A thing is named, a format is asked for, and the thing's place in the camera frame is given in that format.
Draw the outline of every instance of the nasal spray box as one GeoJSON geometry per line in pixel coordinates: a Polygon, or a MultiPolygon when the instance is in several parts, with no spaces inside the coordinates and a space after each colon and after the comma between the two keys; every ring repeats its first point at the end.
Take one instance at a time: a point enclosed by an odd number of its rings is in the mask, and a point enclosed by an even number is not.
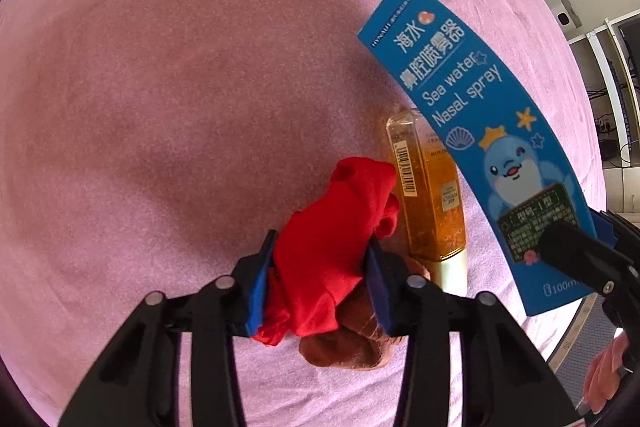
{"type": "Polygon", "coordinates": [[[382,0],[358,38],[453,156],[494,229],[527,315],[588,295],[536,251],[558,219],[596,233],[558,139],[500,58],[438,0],[382,0]]]}

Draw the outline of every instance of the pink shell illustration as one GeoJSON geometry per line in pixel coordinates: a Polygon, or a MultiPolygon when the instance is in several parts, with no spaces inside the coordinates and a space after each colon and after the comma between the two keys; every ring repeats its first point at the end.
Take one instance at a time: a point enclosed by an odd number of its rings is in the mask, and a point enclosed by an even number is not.
{"type": "Polygon", "coordinates": [[[532,264],[535,264],[538,261],[540,261],[540,256],[538,255],[538,252],[536,252],[535,250],[527,250],[524,253],[524,262],[527,264],[527,266],[531,266],[532,264]]]}
{"type": "Polygon", "coordinates": [[[418,20],[420,24],[427,25],[431,24],[434,20],[436,20],[436,16],[433,13],[429,12],[420,12],[418,13],[418,20]]]}

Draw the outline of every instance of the dolphin's mouth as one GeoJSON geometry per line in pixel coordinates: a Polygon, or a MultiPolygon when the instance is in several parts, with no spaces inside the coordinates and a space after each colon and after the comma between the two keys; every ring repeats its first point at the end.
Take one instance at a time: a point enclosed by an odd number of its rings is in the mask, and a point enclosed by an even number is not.
{"type": "MultiPolygon", "coordinates": [[[[504,175],[505,178],[507,178],[508,176],[515,176],[516,174],[518,174],[518,171],[520,171],[520,168],[522,167],[522,165],[518,165],[518,166],[513,166],[511,167],[508,171],[507,174],[504,175]]],[[[520,177],[520,175],[518,174],[517,177],[513,178],[514,180],[517,180],[520,177]]]]}

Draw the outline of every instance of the white barcode sticker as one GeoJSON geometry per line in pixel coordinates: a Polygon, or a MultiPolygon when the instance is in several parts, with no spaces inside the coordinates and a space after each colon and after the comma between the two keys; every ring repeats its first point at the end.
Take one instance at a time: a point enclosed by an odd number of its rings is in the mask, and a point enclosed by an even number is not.
{"type": "Polygon", "coordinates": [[[394,143],[394,152],[396,153],[398,172],[400,172],[402,193],[405,198],[415,198],[418,196],[418,192],[415,189],[414,170],[411,167],[411,158],[409,158],[409,149],[406,141],[394,143]]]}
{"type": "Polygon", "coordinates": [[[455,181],[445,183],[440,188],[442,197],[442,211],[452,210],[460,204],[460,194],[458,192],[458,184],[455,181]]]}

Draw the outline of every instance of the brown cloth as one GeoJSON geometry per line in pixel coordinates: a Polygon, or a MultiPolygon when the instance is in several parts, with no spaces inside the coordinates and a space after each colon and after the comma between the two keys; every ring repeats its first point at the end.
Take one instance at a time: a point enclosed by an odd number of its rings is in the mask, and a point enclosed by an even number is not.
{"type": "MultiPolygon", "coordinates": [[[[409,272],[429,278],[417,261],[402,258],[409,272]]],[[[336,318],[337,330],[300,339],[298,349],[308,363],[356,371],[378,369],[391,360],[394,344],[402,342],[402,338],[388,336],[378,324],[364,280],[337,307],[336,318]]]]}

